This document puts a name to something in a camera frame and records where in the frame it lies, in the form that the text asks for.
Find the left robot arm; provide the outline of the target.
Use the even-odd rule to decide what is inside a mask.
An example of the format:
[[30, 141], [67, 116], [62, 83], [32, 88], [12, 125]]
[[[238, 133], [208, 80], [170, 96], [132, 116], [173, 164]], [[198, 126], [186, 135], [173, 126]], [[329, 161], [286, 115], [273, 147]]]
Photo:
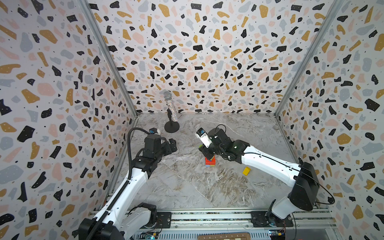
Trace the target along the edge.
[[129, 240], [142, 227], [158, 225], [157, 207], [141, 203], [130, 209], [135, 196], [158, 167], [162, 157], [178, 150], [174, 139], [148, 135], [145, 146], [131, 161], [131, 170], [106, 205], [79, 226], [80, 240]]

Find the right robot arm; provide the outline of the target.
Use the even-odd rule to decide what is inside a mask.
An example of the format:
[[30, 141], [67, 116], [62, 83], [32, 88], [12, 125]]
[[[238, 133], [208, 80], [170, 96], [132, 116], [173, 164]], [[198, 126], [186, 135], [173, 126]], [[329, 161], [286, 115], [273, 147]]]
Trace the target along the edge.
[[310, 212], [318, 204], [317, 195], [322, 185], [310, 163], [296, 164], [281, 160], [247, 142], [231, 140], [225, 130], [219, 128], [209, 132], [200, 128], [196, 136], [203, 143], [199, 150], [208, 160], [221, 156], [224, 160], [259, 169], [291, 188], [286, 197], [273, 200], [267, 211], [251, 213], [251, 222], [255, 228], [292, 227], [294, 212]]

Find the yellow block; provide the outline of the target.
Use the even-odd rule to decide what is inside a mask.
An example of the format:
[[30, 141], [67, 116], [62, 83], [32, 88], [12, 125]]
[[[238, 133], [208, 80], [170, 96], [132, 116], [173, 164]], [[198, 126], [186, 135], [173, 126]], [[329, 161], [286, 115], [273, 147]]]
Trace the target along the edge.
[[245, 176], [248, 176], [249, 173], [250, 173], [250, 171], [251, 171], [251, 169], [250, 169], [249, 167], [245, 167], [245, 169], [244, 169], [244, 171], [243, 171], [243, 174], [244, 174]]

